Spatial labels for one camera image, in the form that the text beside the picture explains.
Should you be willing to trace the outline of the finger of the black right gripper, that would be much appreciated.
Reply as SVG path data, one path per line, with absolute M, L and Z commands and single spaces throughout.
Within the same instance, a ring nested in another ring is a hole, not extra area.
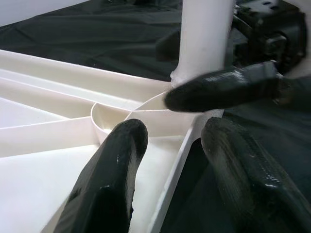
M 161 61 L 177 61 L 180 53 L 180 31 L 174 31 L 155 44 L 156 58 Z
M 283 108 L 311 110 L 311 77 L 284 77 L 275 61 L 246 67 L 230 67 L 200 75 L 170 90 L 165 106 L 176 112 L 206 112 L 227 109 L 262 99 L 273 100 Z

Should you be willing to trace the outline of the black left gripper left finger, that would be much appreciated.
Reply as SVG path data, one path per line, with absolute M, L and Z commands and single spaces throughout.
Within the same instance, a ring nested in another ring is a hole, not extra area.
M 136 174 L 147 145 L 141 120 L 119 123 L 81 171 L 54 231 L 128 232 Z

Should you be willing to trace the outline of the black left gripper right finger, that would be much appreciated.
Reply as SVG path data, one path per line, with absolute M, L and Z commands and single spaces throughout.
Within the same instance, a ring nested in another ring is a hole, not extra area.
M 247 129 L 212 117 L 201 144 L 236 232 L 310 232 L 310 203 Z

